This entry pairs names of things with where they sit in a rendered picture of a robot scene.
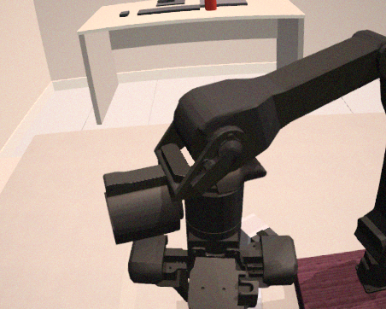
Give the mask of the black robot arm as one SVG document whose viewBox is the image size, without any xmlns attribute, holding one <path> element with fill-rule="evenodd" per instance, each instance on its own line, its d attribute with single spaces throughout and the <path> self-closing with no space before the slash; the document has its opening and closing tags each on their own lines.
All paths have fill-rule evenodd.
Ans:
<svg viewBox="0 0 386 309">
<path fill-rule="evenodd" d="M 184 209 L 188 223 L 200 231 L 234 228 L 243 216 L 244 183 L 266 176 L 255 157 L 279 131 L 378 78 L 386 113 L 386 36 L 361 30 L 268 74 L 225 79 L 186 92 L 154 149 L 158 165 L 103 175 L 116 245 L 180 230 Z M 192 166 L 183 147 L 195 162 Z M 357 222 L 354 235 L 366 250 L 356 274 L 367 294 L 384 291 L 386 149 L 374 208 Z M 257 305 L 259 281 L 243 271 L 238 248 L 209 254 L 193 247 L 186 272 L 189 309 Z"/>
</svg>

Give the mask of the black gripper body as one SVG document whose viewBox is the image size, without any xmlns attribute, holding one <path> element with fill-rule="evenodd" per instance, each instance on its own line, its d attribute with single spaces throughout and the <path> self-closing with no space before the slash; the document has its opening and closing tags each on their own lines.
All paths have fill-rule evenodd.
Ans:
<svg viewBox="0 0 386 309">
<path fill-rule="evenodd" d="M 242 219 L 232 229 L 208 233 L 193 228 L 185 218 L 187 250 L 166 249 L 168 235 L 133 241 L 128 275 L 133 283 L 157 284 L 177 280 L 178 270 L 186 270 L 191 248 L 202 247 L 209 254 L 225 254 L 227 248 L 238 248 L 249 277 L 262 277 L 268 286 L 286 286 L 295 282 L 298 264 L 294 240 L 286 236 L 260 236 L 259 242 L 240 246 Z"/>
</svg>

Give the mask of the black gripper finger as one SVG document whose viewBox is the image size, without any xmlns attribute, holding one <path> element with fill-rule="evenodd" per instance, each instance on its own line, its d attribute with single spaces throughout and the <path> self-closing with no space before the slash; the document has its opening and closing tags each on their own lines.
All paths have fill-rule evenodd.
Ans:
<svg viewBox="0 0 386 309">
<path fill-rule="evenodd" d="M 177 280 L 163 280 L 157 287 L 172 287 L 187 302 L 189 281 L 186 270 L 178 270 Z"/>
<path fill-rule="evenodd" d="M 243 271 L 247 271 L 247 266 L 243 267 Z M 259 281 L 259 289 L 267 289 L 270 287 L 267 284 L 263 283 L 262 277 L 257 277 L 257 280 Z"/>
</svg>

